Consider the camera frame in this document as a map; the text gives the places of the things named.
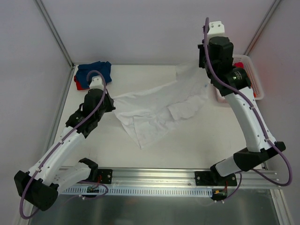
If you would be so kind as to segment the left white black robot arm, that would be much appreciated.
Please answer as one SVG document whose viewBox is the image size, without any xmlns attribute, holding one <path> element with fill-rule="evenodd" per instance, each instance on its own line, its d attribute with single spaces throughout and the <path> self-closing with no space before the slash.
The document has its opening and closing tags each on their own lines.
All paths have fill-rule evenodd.
<svg viewBox="0 0 300 225">
<path fill-rule="evenodd" d="M 84 102 L 67 120 L 59 140 L 28 171 L 18 171 L 14 176 L 21 197 L 19 210 L 23 209 L 24 201 L 28 201 L 37 209 L 46 211 L 65 189 L 81 181 L 93 183 L 98 180 L 98 165 L 88 158 L 79 160 L 64 172 L 59 172 L 59 169 L 74 148 L 98 126 L 104 113 L 113 110 L 113 99 L 107 90 L 88 91 Z"/>
</svg>

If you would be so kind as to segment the white t shirt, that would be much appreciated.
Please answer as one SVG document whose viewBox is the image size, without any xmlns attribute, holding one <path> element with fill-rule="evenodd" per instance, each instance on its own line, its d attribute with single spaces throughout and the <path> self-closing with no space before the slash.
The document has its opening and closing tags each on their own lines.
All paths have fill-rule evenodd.
<svg viewBox="0 0 300 225">
<path fill-rule="evenodd" d="M 208 77 L 197 62 L 180 64 L 175 71 L 174 82 L 114 98 L 116 118 L 140 149 L 194 117 L 208 99 Z"/>
</svg>

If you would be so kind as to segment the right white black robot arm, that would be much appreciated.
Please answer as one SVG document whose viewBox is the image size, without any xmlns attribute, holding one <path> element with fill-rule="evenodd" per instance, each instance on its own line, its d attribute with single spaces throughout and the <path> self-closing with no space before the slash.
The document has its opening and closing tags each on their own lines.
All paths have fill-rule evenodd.
<svg viewBox="0 0 300 225">
<path fill-rule="evenodd" d="M 206 70 L 211 84 L 232 108 L 246 141 L 244 149 L 210 168 L 210 181 L 218 186 L 228 175 L 247 172 L 281 155 L 286 146 L 268 131 L 245 69 L 233 65 L 233 43 L 229 38 L 205 37 L 198 48 L 199 66 Z"/>
</svg>

